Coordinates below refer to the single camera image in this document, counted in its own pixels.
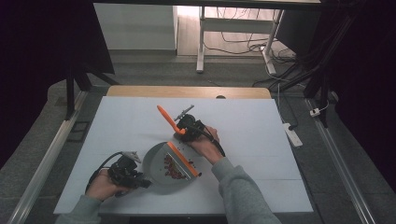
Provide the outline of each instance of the white table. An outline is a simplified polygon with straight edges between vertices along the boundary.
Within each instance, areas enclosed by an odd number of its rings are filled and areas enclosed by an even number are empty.
[[[104,97],[98,108],[54,213],[73,209],[92,172],[114,152],[137,151],[143,159],[151,147],[173,141],[173,130],[156,105],[165,108],[171,117],[195,105],[189,113],[218,129],[227,157],[255,179],[273,212],[312,211],[273,100],[111,96]],[[187,146],[183,153],[194,161],[202,176],[183,188],[153,185],[122,198],[110,198],[100,212],[126,216],[224,214],[218,181],[209,162]]]

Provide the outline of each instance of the white power strip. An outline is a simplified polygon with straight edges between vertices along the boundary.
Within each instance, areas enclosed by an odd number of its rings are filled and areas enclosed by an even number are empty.
[[[291,144],[294,147],[300,147],[303,145],[303,142],[301,142],[300,138],[297,136],[297,133],[294,130],[289,130],[289,123],[284,123],[283,127],[285,128],[285,132],[288,135],[288,138],[291,142]]]

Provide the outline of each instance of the orange handle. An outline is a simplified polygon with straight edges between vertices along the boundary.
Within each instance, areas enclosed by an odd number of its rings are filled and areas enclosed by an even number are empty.
[[[171,119],[171,117],[168,115],[168,113],[166,113],[166,111],[163,109],[162,106],[157,105],[158,110],[160,111],[160,113],[163,115],[163,117],[166,119],[166,121],[168,121],[168,123],[172,126],[172,128],[175,130],[176,133],[183,135],[186,133],[186,130],[184,129],[179,129],[175,122]]]
[[[172,151],[175,152],[175,154],[180,158],[180,160],[184,163],[184,165],[190,170],[190,172],[194,175],[194,176],[198,176],[200,174],[198,174],[198,172],[189,164],[189,162],[187,161],[187,159],[183,156],[183,154],[181,154],[177,148],[175,147],[175,145],[173,145],[172,142],[167,142],[166,143],[171,149]]]

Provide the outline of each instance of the person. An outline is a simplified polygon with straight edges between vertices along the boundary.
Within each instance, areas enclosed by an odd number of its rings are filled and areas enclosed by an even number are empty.
[[[216,129],[206,126],[205,131],[219,141]],[[281,223],[272,213],[254,180],[241,166],[234,167],[223,157],[207,137],[201,135],[188,144],[213,165],[212,173],[219,181],[219,193],[223,198],[228,223]],[[108,177],[107,170],[101,170],[86,194],[81,195],[73,211],[58,216],[56,224],[99,223],[101,218],[98,212],[101,202],[116,192],[127,190],[129,189],[114,185]]]

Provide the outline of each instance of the table leg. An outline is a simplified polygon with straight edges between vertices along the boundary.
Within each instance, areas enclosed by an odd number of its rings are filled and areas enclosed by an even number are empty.
[[[277,14],[274,24],[270,33],[270,36],[268,37],[268,42],[265,48],[262,51],[262,57],[264,57],[265,65],[267,66],[267,71],[269,75],[276,75],[276,70],[274,68],[273,62],[271,60],[270,56],[270,50],[271,46],[274,42],[277,26],[279,25],[280,17],[282,16],[283,10],[279,10],[279,13]]]
[[[197,55],[197,73],[204,72],[204,32],[205,32],[205,7],[199,7],[200,15],[200,34],[199,34],[199,45],[198,45],[198,55]]]

